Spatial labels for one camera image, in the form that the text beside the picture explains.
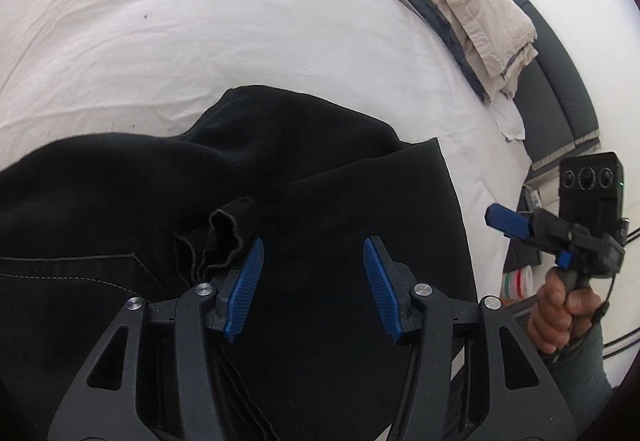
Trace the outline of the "right hand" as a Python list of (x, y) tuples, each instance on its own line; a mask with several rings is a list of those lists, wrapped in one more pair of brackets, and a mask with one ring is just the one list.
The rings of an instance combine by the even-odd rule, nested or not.
[(591, 288), (567, 291), (557, 268), (550, 269), (527, 323), (527, 336), (543, 354), (556, 354), (592, 328), (602, 300)]

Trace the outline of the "grey right forearm sleeve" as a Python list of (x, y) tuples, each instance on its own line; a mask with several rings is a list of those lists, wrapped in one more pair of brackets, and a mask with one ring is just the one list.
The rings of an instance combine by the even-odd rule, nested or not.
[(553, 353), (542, 353), (555, 385), (558, 386), (574, 419), (577, 435), (582, 435), (611, 400), (613, 389), (603, 366), (603, 338), (600, 324), (592, 325), (586, 334), (559, 348), (559, 340), (568, 331), (555, 331), (544, 339), (558, 345)]

